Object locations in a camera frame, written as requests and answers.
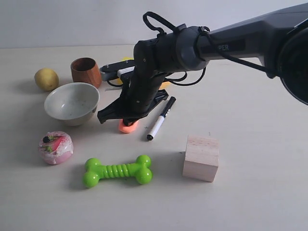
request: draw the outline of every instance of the white marker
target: white marker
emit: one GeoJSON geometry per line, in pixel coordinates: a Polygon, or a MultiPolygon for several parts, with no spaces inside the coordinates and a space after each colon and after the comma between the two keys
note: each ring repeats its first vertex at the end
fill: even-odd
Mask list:
{"type": "Polygon", "coordinates": [[[160,126],[163,124],[168,112],[170,111],[172,105],[174,104],[175,100],[177,100],[175,97],[171,96],[170,100],[168,101],[167,105],[165,106],[165,108],[163,109],[162,113],[159,115],[159,117],[157,118],[151,132],[146,136],[146,138],[151,141],[154,139],[154,136],[156,135],[156,133],[158,132],[160,126]]]}

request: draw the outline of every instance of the bowl rim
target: bowl rim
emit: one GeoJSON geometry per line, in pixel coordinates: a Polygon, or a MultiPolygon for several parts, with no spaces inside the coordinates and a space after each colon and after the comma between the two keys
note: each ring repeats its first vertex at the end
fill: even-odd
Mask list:
{"type": "Polygon", "coordinates": [[[46,97],[46,99],[45,99],[45,101],[44,101],[44,110],[45,110],[45,112],[47,113],[47,115],[49,115],[49,116],[52,117],[52,118],[55,118],[55,119],[58,119],[58,120],[72,120],[72,119],[81,118],[81,117],[87,115],[88,113],[90,113],[91,111],[93,111],[93,110],[97,107],[97,105],[98,105],[100,99],[101,99],[100,92],[99,92],[98,89],[97,89],[95,86],[93,86],[92,84],[90,84],[90,83],[84,83],[84,82],[72,82],[72,83],[67,83],[67,84],[64,84],[64,85],[62,85],[62,86],[59,86],[59,87],[57,87],[55,90],[53,90],[52,92],[50,92],[49,95],[46,97]],[[70,118],[70,119],[65,119],[65,118],[61,118],[61,117],[56,117],[56,116],[50,115],[50,114],[48,113],[48,111],[46,110],[46,107],[47,107],[47,106],[46,106],[46,104],[47,104],[46,102],[47,102],[47,101],[51,98],[51,96],[54,95],[59,89],[65,88],[65,87],[67,87],[67,85],[83,85],[83,86],[89,86],[89,87],[93,88],[93,89],[96,91],[97,96],[98,96],[98,97],[97,97],[97,102],[96,102],[96,104],[95,104],[90,110],[88,110],[87,112],[85,112],[84,114],[79,115],[79,116],[77,116],[77,117],[70,118]]]}

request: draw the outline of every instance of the white table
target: white table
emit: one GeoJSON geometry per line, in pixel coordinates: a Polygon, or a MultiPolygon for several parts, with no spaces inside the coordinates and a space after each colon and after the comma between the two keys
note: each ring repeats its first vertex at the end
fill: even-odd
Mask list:
{"type": "MultiPolygon", "coordinates": [[[[0,230],[1,231],[265,231],[308,228],[308,107],[280,80],[230,61],[213,61],[191,87],[170,85],[177,98],[155,139],[147,127],[165,102],[142,119],[137,131],[121,134],[118,121],[96,116],[78,128],[64,127],[43,108],[47,92],[34,83],[43,67],[60,84],[72,82],[70,63],[92,57],[99,66],[132,56],[133,46],[0,50],[0,230]],[[48,131],[71,135],[74,155],[47,166],[37,153],[48,131]],[[219,139],[213,183],[184,178],[189,134],[219,139]],[[152,158],[153,180],[102,180],[85,190],[83,165],[152,158]]],[[[190,72],[195,81],[201,72],[190,72]]],[[[120,90],[100,87],[103,109],[120,90]]]]}

